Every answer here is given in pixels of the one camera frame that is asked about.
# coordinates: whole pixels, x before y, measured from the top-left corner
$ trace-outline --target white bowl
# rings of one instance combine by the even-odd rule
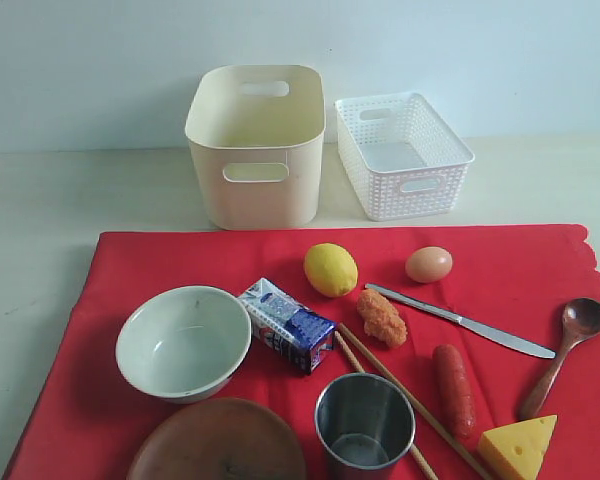
[[[250,344],[249,314],[233,295],[188,286],[161,293],[131,314],[118,335],[116,361],[141,392],[193,403],[227,384]]]

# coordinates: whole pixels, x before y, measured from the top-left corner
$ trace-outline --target brown egg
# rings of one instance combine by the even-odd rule
[[[416,282],[430,283],[446,277],[452,266],[453,258],[444,248],[425,247],[411,254],[405,271]]]

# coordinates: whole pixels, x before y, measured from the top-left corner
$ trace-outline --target red cloth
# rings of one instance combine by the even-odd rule
[[[127,316],[171,288],[207,284],[238,295],[263,276],[318,313],[345,322],[438,418],[431,355],[440,343],[458,347],[475,395],[478,433],[466,442],[474,451],[479,432],[515,421],[516,406],[550,361],[404,306],[398,308],[408,340],[388,351],[363,332],[355,311],[359,289],[378,283],[557,349],[565,302],[582,296],[600,301],[600,273],[586,237],[578,225],[104,233],[6,477],[124,478],[143,440],[182,408],[135,391],[118,372],[114,346]],[[305,279],[304,253],[320,242],[344,246],[358,263],[358,289],[346,297],[321,297]],[[404,262],[426,245],[447,248],[454,267],[439,283],[415,285]],[[254,339],[217,396],[251,399],[281,415],[300,438],[309,478],[321,480],[327,475],[313,426],[315,401],[331,380],[350,371],[342,352],[334,351],[304,376]],[[600,478],[600,335],[567,358],[541,414],[558,414],[558,423],[539,478]],[[418,414],[416,422],[416,443],[440,478],[478,478]],[[407,456],[392,478],[423,477]]]

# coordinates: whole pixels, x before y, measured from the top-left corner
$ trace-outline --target spoon bowl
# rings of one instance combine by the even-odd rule
[[[545,374],[538,380],[518,409],[518,420],[536,417],[558,376],[567,354],[579,343],[600,333],[600,303],[591,298],[576,298],[562,312],[562,343]]]

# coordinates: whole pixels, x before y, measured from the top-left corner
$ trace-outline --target white wall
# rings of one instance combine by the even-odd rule
[[[600,130],[600,0],[0,0],[0,151],[186,145],[232,63],[313,66],[329,108],[417,89],[462,136]]]

